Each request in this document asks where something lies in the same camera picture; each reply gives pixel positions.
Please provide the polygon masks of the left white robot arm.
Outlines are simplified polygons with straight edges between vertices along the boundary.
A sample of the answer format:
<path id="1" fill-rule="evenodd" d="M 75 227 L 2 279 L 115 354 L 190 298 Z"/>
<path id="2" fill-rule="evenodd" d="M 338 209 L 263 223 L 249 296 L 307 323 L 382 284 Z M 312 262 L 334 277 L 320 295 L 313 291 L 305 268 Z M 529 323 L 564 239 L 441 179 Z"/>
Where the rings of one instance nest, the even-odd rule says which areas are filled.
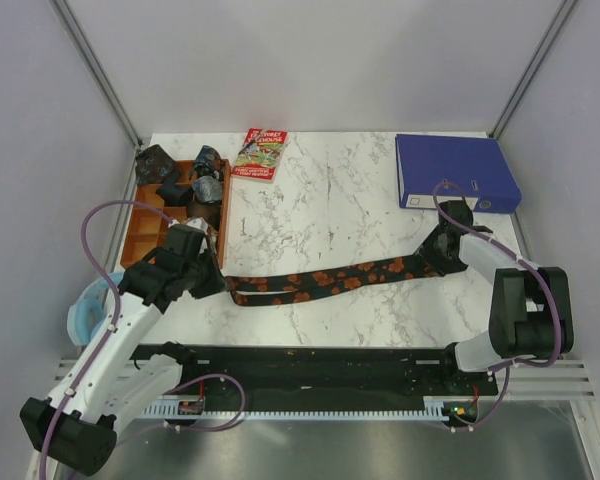
<path id="1" fill-rule="evenodd" d="M 189 352 L 166 344 L 125 382 L 118 375 L 148 331 L 183 294 L 195 299 L 223 292 L 208 234 L 174 224 L 164 243 L 126 268 L 114 308 L 69 373 L 46 398 L 28 398 L 19 417 L 32 446 L 91 476 L 111 456 L 119 434 L 153 400 L 174 389 L 188 393 L 199 382 Z"/>

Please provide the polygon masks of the black tie orange flowers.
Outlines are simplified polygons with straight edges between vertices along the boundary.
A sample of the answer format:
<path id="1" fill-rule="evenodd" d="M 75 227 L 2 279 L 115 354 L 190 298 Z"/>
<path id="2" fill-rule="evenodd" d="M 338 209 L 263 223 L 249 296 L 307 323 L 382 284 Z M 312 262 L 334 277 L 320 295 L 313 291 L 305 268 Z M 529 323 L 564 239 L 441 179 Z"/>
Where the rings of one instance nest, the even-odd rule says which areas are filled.
<path id="1" fill-rule="evenodd" d="M 321 300 L 365 286 L 422 279 L 417 255 L 364 262 L 326 270 L 277 276 L 227 276 L 233 302 L 241 307 L 278 306 Z"/>

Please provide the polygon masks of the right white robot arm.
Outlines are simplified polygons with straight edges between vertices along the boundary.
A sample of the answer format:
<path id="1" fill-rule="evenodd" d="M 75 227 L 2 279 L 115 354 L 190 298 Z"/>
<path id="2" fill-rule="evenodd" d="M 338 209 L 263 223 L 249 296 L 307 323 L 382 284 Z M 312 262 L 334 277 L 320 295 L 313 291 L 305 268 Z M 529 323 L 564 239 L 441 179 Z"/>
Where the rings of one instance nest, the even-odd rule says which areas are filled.
<path id="1" fill-rule="evenodd" d="M 471 268 L 492 286 L 487 330 L 448 347 L 452 360 L 438 368 L 440 386 L 461 393 L 474 372 L 514 363 L 549 367 L 570 352 L 574 329 L 566 272 L 516 254 L 474 224 L 463 200 L 444 201 L 436 209 L 439 223 L 417 256 L 439 276 Z"/>

